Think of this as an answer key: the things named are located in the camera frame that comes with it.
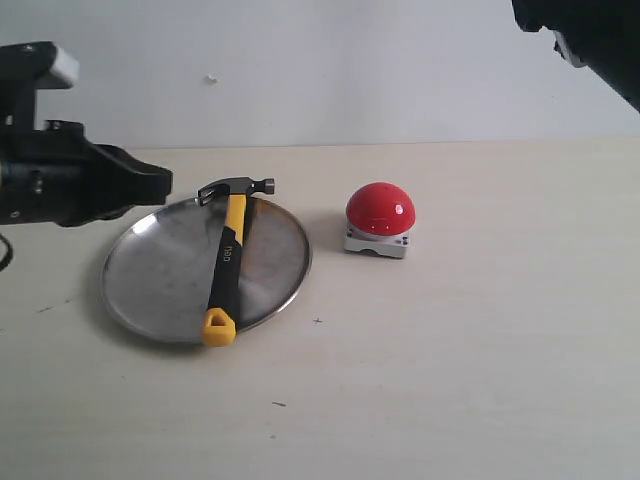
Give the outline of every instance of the hammer head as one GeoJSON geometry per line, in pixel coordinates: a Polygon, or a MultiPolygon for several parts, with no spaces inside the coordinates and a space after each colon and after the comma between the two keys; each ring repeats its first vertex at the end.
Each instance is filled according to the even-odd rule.
{"type": "Polygon", "coordinates": [[[200,206],[206,205],[214,198],[229,195],[250,196],[254,193],[273,195],[275,190],[276,182],[273,178],[265,178],[260,181],[252,180],[249,177],[225,178],[198,190],[198,204],[200,206]]]}

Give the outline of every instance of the black rubber grip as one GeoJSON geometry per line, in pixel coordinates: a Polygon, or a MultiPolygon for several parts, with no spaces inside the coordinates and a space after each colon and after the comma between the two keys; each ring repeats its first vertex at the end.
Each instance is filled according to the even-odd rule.
{"type": "Polygon", "coordinates": [[[211,295],[207,310],[222,308],[234,322],[240,320],[240,263],[242,245],[236,241],[236,232],[225,226],[222,230],[218,257],[213,271],[211,295]]]}

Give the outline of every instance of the white table surface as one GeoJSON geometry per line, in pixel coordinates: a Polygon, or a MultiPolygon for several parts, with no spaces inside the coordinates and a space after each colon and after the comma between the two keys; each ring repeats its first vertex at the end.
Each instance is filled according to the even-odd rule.
{"type": "Polygon", "coordinates": [[[97,300],[150,209],[3,227],[0,478],[640,478],[640,139],[133,153],[172,199],[274,176],[310,276],[231,347],[176,350],[97,300]],[[342,252],[374,180],[414,199],[406,260],[342,252]]]}

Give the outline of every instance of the black cable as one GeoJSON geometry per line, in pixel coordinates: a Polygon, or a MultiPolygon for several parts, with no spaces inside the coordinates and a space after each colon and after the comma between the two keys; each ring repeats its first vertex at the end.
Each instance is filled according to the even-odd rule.
{"type": "Polygon", "coordinates": [[[11,242],[7,240],[7,238],[1,233],[0,233],[0,243],[2,243],[7,250],[4,254],[4,257],[2,257],[2,260],[0,260],[0,272],[1,272],[5,268],[7,268],[11,263],[11,260],[13,260],[13,245],[11,245],[11,242]]]}

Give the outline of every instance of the yellow handle end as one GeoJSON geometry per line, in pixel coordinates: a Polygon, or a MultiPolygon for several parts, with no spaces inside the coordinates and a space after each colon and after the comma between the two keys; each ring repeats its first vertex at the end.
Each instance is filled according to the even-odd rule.
{"type": "Polygon", "coordinates": [[[209,347],[226,347],[236,338],[236,324],[221,308],[207,310],[202,327],[202,343],[209,347]]]}

